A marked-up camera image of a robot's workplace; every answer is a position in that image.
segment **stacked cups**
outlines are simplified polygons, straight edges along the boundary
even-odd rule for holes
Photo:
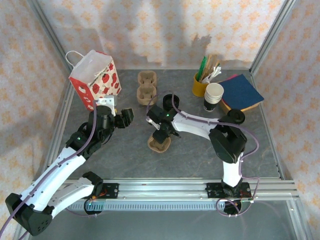
[[[204,93],[204,109],[208,112],[213,111],[220,102],[223,94],[224,88],[219,83],[210,83],[206,86]]]

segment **floral wallpaper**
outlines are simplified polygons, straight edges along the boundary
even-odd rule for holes
[[[0,1],[0,226],[44,161],[68,75],[25,0]],[[11,221],[1,239],[12,239]]]
[[[250,68],[285,0],[39,2],[67,51],[105,52],[117,69],[195,69],[205,54]]]
[[[320,236],[320,5],[298,0],[254,76],[276,147]]]

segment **blue notebook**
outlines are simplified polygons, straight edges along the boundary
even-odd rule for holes
[[[264,100],[243,74],[219,84],[224,89],[222,100],[231,109],[246,110]]]

